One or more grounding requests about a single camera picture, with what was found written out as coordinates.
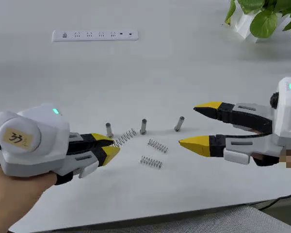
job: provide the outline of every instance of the white power strip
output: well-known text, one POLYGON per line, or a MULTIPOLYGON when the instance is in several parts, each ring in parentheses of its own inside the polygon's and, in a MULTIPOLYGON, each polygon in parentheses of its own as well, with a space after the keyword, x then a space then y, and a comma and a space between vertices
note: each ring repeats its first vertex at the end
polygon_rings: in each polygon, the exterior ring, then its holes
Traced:
POLYGON ((52 41, 138 40, 137 31, 54 31, 52 41))

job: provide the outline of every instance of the green indicator light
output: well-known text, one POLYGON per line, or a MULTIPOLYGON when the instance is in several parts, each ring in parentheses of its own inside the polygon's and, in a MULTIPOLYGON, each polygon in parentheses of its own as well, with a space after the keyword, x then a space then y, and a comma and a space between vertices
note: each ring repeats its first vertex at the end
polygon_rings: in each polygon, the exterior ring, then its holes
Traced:
POLYGON ((56 108, 53 108, 53 112, 56 114, 59 114, 58 110, 56 108))

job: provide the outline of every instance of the black knob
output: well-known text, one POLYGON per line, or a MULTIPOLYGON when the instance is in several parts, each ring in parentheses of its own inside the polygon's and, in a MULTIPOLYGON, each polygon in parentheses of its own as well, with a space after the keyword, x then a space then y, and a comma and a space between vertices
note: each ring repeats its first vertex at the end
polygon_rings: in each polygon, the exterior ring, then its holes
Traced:
POLYGON ((275 109, 277 108, 278 100, 279 100, 279 92, 273 93, 270 100, 270 104, 272 108, 275 108, 275 109))

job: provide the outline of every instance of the white plant pot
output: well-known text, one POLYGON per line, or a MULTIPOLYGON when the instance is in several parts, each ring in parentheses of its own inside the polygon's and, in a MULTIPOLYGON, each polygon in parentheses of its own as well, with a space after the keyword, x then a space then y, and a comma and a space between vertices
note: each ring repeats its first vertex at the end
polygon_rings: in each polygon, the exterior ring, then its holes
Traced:
MULTIPOLYGON (((239 35, 241 35, 242 38, 244 38, 245 40, 253 41, 255 43, 259 42, 261 40, 265 40, 265 39, 260 39, 260 38, 254 37, 250 32, 250 25, 251 25, 254 17, 258 13, 256 13, 256 14, 249 13, 247 15, 242 13, 241 17, 238 19, 238 21, 236 22, 235 27, 234 27, 235 32, 237 32, 239 35)), ((286 20, 288 19, 288 15, 282 17, 280 13, 277 14, 277 17, 278 17, 278 23, 277 23, 277 28, 274 31, 274 33, 277 33, 280 30, 282 30, 282 25, 286 24, 287 23, 286 20)))

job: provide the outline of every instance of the hand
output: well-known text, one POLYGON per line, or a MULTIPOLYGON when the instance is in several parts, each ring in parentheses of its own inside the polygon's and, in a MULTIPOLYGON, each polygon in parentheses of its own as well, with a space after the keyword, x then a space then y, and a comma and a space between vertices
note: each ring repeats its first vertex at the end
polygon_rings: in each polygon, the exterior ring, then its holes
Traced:
MULTIPOLYGON (((255 130, 249 130, 249 131, 260 134, 260 132, 257 132, 255 130)), ((256 160, 264 160, 267 155, 254 153, 251 156, 256 160)), ((279 156, 279 162, 285 162, 287 168, 291 168, 291 150, 282 150, 279 156)))
POLYGON ((30 178, 6 176, 0 167, 0 233, 24 217, 45 190, 56 183, 56 174, 30 178))

